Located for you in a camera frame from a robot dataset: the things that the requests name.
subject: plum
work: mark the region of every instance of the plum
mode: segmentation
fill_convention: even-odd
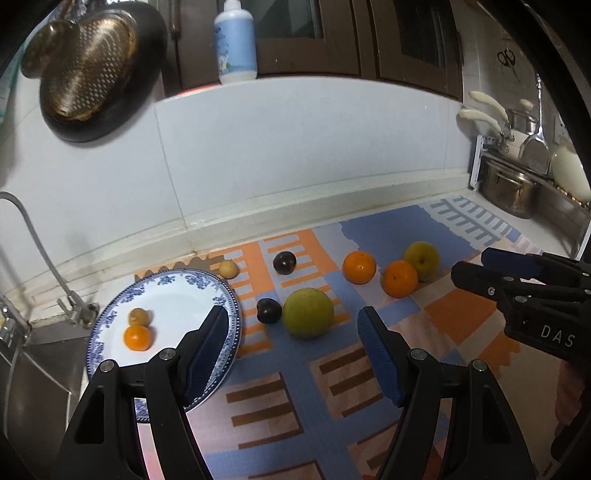
[[[256,318],[261,323],[272,324],[279,322],[281,312],[281,305],[273,299],[260,299],[256,304]]]
[[[296,256],[291,252],[280,252],[273,259],[273,268],[281,275],[289,275],[296,268]]]

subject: blue floral plate rim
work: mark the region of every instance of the blue floral plate rim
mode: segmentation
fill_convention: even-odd
[[[177,275],[177,276],[182,277],[184,274],[204,275],[204,276],[208,277],[209,279],[213,280],[214,282],[216,282],[219,287],[221,287],[225,290],[225,293],[228,295],[227,300],[230,301],[231,306],[235,310],[235,313],[228,312],[229,320],[230,320],[230,328],[228,330],[228,337],[226,338],[226,342],[224,344],[224,347],[222,348],[222,352],[225,349],[229,348],[229,351],[227,352],[226,362],[222,366],[221,370],[217,373],[217,376],[214,379],[214,381],[211,382],[207,386],[207,388],[203,392],[203,395],[201,395],[201,397],[199,397],[199,398],[196,398],[188,407],[186,407],[185,412],[187,413],[190,410],[194,409],[200,403],[207,400],[210,397],[210,395],[213,394],[213,392],[217,389],[218,386],[220,386],[220,384],[223,382],[223,380],[227,376],[227,374],[230,370],[230,367],[232,366],[234,360],[236,359],[236,352],[238,351],[238,346],[240,344],[240,338],[241,338],[241,334],[242,334],[242,318],[241,318],[240,305],[238,303],[238,299],[236,298],[236,294],[232,291],[232,289],[225,282],[220,280],[217,276],[213,275],[210,272],[207,272],[205,270],[199,270],[197,268],[175,268],[173,270],[164,270],[162,272],[157,272],[157,273],[151,274],[148,277],[144,277],[141,280],[138,280],[137,282],[134,282],[131,285],[129,285],[128,287],[126,287],[113,300],[111,300],[109,302],[109,304],[104,308],[104,310],[101,312],[101,314],[99,315],[99,317],[95,321],[95,324],[93,325],[92,330],[90,331],[88,346],[86,348],[86,373],[87,373],[89,380],[92,378],[92,374],[90,373],[91,372],[91,364],[95,364],[95,367],[93,369],[93,371],[95,371],[96,368],[98,367],[98,365],[100,365],[100,363],[104,360],[102,358],[102,350],[98,353],[95,353],[94,358],[91,358],[91,357],[93,356],[94,348],[96,348],[97,344],[100,343],[97,341],[97,338],[100,335],[103,327],[106,326],[107,328],[109,328],[111,326],[111,323],[116,318],[116,312],[113,312],[113,309],[115,307],[119,306],[121,303],[127,303],[127,302],[131,301],[133,298],[135,298],[136,296],[142,295],[144,293],[144,288],[145,288],[146,284],[155,282],[157,279],[159,279],[161,277],[167,277],[168,275]],[[170,283],[170,280],[167,279],[163,283],[168,284],[168,283]],[[130,298],[130,299],[122,302],[122,300],[125,298]],[[150,422],[145,399],[136,398],[135,399],[135,409],[136,409],[136,421],[138,423],[149,423]]]

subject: screw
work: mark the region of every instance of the screw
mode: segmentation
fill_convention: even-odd
[[[162,350],[158,356],[162,359],[162,360],[171,360],[174,358],[174,356],[177,354],[177,351],[174,348],[165,348],[164,350]]]
[[[410,350],[410,356],[412,356],[415,360],[425,360],[427,358],[427,352],[422,348],[413,348]]]
[[[478,370],[479,372],[483,372],[484,370],[486,370],[488,368],[488,365],[486,364],[486,362],[484,360],[480,360],[479,358],[477,358],[476,360],[474,360],[472,362],[472,366]]]
[[[114,366],[115,362],[113,360],[105,360],[100,365],[100,371],[105,373],[110,372],[111,370],[113,370]]]

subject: human hand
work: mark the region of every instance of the human hand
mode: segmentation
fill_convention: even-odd
[[[560,364],[556,385],[556,405],[554,412],[562,425],[570,425],[581,410],[581,395],[585,380],[572,365],[565,361]]]

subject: wall outlet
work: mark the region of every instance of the wall outlet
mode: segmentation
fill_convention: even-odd
[[[560,118],[560,114],[554,117],[554,143],[560,143],[560,137],[569,137],[569,133],[564,126],[564,122]]]

